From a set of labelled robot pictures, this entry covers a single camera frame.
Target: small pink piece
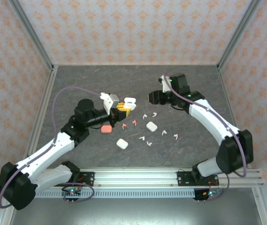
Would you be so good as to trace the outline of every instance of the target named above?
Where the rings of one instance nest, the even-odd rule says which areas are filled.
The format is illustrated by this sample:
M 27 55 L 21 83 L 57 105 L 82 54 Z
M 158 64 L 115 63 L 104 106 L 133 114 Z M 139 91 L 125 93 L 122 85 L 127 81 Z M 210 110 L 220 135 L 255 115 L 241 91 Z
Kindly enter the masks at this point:
M 109 134 L 113 131 L 113 128 L 111 125 L 103 125 L 101 127 L 101 132 L 104 133 L 104 134 Z

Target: gray speckled surface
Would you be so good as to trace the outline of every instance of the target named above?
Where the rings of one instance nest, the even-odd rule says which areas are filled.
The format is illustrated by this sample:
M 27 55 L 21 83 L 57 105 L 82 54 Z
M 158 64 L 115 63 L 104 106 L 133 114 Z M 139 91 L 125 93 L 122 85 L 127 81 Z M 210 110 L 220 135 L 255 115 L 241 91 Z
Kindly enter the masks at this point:
M 196 119 L 185 112 L 172 109 L 169 105 L 148 103 L 148 93 L 160 90 L 158 78 L 167 69 L 168 75 L 177 72 L 186 74 L 191 90 L 202 93 L 210 105 L 226 120 L 232 122 L 221 80 L 216 66 L 59 66 L 45 120 L 42 126 L 38 149 L 53 138 L 51 107 L 56 93 L 67 86 L 81 86 L 95 92 L 116 94 L 137 99 L 137 107 L 117 123 L 111 134 L 102 134 L 90 129 L 90 136 L 72 151 L 60 157 L 52 166 L 70 160 L 79 167 L 91 166 L 177 166 L 190 167 L 197 162 L 215 156 L 218 144 L 213 136 Z M 90 98 L 95 107 L 102 107 L 97 96 L 79 91 L 65 91 L 58 99 L 55 120 L 61 128 L 74 114 L 79 100 Z M 145 126 L 152 121 L 158 129 L 154 133 Z M 138 138 L 145 136 L 145 141 Z M 129 143 L 126 150 L 116 146 L 119 138 Z M 146 141 L 152 142 L 149 147 Z

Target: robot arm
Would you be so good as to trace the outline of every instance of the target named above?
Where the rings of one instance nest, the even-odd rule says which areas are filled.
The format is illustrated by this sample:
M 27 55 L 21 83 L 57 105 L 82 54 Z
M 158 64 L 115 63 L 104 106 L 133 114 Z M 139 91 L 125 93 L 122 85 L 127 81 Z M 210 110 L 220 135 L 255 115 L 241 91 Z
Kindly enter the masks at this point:
M 54 139 L 33 155 L 13 165 L 6 163 L 0 172 L 0 192 L 8 179 L 20 168 L 25 166 L 10 182 L 4 192 L 4 197 L 17 209 L 26 207 L 39 192 L 55 185 L 66 182 L 77 182 L 80 169 L 73 163 L 67 161 L 55 169 L 44 172 L 60 156 L 74 149 L 84 141 L 89 133 L 90 127 L 104 122 L 109 122 L 112 127 L 115 123 L 125 119 L 136 105 L 130 102 L 119 102 L 114 94 L 101 93 L 103 109 L 94 108 L 90 99 L 79 101 L 75 108 L 75 114 L 70 117 L 67 124 L 61 129 Z
M 205 100 L 204 96 L 198 91 L 191 92 L 190 87 L 184 74 L 175 74 L 171 77 L 161 76 L 159 82 L 162 84 L 162 90 L 156 90 L 149 94 L 149 102 L 157 105 L 171 104 L 186 111 L 192 117 L 200 121 L 203 126 L 213 135 L 219 145 L 219 151 L 216 157 L 201 162 L 193 166 L 193 177 L 195 180 L 200 180 L 203 177 L 208 177 L 212 174 L 231 173 L 242 167 L 243 162 L 239 148 L 232 134 L 225 126 L 209 111 L 217 113 Z M 185 97 L 194 103 L 199 103 L 206 107 L 206 110 L 196 104 L 191 104 L 180 99 L 168 87 L 167 83 L 182 97 Z M 252 135 L 248 130 L 240 131 L 240 129 L 228 123 L 225 119 L 222 120 L 232 129 L 237 135 L 243 151 L 246 162 L 253 161 Z

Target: wall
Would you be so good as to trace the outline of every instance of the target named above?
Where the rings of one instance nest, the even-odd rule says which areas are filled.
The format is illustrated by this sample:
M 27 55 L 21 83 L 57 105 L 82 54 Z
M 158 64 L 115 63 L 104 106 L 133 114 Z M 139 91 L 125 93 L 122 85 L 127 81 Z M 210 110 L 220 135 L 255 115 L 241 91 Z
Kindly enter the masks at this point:
M 54 64 L 217 64 L 251 0 L 20 0 Z
M 222 76 L 236 123 L 253 134 L 253 164 L 264 169 L 267 180 L 267 0 L 262 0 Z
M 0 0 L 0 169 L 24 157 L 49 70 L 7 0 Z

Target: patterned wallpaper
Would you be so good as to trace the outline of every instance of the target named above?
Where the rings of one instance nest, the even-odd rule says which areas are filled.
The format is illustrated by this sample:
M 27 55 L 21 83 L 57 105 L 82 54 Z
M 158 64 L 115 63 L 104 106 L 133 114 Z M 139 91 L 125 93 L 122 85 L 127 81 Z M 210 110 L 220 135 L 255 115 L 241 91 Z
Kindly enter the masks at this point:
M 54 64 L 217 64 L 251 0 L 20 0 Z
M 238 126 L 253 134 L 254 166 L 267 180 L 267 0 L 222 71 Z
M 0 0 L 0 169 L 24 157 L 48 69 L 7 0 Z

